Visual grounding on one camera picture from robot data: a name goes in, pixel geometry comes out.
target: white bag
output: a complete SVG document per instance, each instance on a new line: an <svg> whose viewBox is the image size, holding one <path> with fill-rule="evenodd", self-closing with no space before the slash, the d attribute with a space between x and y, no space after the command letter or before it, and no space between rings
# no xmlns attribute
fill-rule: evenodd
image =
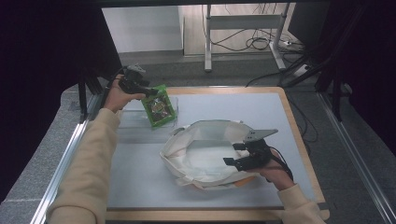
<svg viewBox="0 0 396 224"><path fill-rule="evenodd" d="M242 143L252 130L247 125L229 120L202 120L180 130L166 142L160 152L166 167L179 177L178 185L193 184L200 189L229 189L257 175L238 172L223 160L248 156L246 150L233 148L234 143Z"/></svg>

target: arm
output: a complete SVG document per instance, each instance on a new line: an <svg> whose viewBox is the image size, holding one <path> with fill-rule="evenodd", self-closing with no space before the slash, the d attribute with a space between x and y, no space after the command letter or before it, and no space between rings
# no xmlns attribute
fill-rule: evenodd
<svg viewBox="0 0 396 224"><path fill-rule="evenodd" d="M282 221L285 224L325 223L320 216L318 205L304 196L300 186L290 179L277 162L271 160L266 166L250 170L250 172L260 173L273 182L279 190L277 194L285 207L282 213Z"/></svg>
<svg viewBox="0 0 396 224"><path fill-rule="evenodd" d="M88 125L57 198L47 211L48 223L105 223L111 158L120 125L115 113L129 101L144 97L124 93L114 81L104 108Z"/></svg>

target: black curtain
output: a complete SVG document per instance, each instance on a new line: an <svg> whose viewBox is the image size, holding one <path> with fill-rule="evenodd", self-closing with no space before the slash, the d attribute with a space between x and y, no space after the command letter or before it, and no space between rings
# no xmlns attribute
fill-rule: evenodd
<svg viewBox="0 0 396 224"><path fill-rule="evenodd" d="M3 2L0 29L3 201L51 125L63 91L86 71L109 77L121 65L99 7Z"/></svg>
<svg viewBox="0 0 396 224"><path fill-rule="evenodd" d="M349 38L340 69L350 103L396 155L395 3L371 1Z"/></svg>

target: white wall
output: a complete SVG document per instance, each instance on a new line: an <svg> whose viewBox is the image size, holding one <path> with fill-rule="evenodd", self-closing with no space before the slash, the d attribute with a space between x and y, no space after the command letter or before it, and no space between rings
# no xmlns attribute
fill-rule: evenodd
<svg viewBox="0 0 396 224"><path fill-rule="evenodd" d="M178 6L102 10L118 53L183 49Z"/></svg>

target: metal stand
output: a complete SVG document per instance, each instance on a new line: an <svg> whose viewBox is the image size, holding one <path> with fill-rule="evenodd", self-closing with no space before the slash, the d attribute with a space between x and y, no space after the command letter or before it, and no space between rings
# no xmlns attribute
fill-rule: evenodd
<svg viewBox="0 0 396 224"><path fill-rule="evenodd" d="M279 70L286 69L282 57L279 55L278 43L282 35L283 26L288 15L290 3L286 4L281 15L243 15L243 16L210 16L211 5L206 11L206 44L205 44L205 71L212 71L211 30L236 30L236 29L276 29L274 41L269 45L276 60Z"/></svg>
<svg viewBox="0 0 396 224"><path fill-rule="evenodd" d="M78 98L79 98L79 108L80 108L80 116L79 123L83 123L88 117L88 107L87 107L87 92L85 85L87 85L88 89L93 95L99 95L103 92L103 88L99 83L97 77L95 77L92 73L83 70L81 78L78 82Z"/></svg>

